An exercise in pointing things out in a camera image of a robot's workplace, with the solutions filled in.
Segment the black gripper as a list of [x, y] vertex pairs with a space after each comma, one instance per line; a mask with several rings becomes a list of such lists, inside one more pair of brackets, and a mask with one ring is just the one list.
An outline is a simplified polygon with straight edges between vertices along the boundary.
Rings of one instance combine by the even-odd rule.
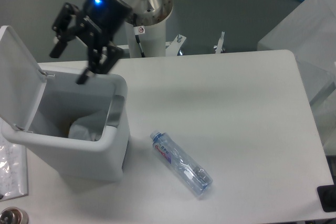
[[81, 8], [65, 2], [52, 25], [58, 42], [49, 56], [59, 58], [68, 42], [77, 37], [87, 46], [88, 64], [76, 84], [85, 84], [96, 74], [107, 74], [124, 54], [109, 42], [131, 11], [124, 0], [85, 0]]

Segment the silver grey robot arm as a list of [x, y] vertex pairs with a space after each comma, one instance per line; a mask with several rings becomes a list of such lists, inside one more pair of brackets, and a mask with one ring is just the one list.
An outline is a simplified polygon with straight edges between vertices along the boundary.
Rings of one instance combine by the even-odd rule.
[[58, 41], [50, 57], [59, 58], [68, 42], [78, 38], [87, 46], [88, 65], [77, 84], [84, 84], [91, 74], [107, 74], [123, 56], [113, 43], [123, 23], [130, 56], [165, 56], [165, 21], [172, 9], [172, 0], [85, 0], [82, 8], [64, 3], [52, 25]]

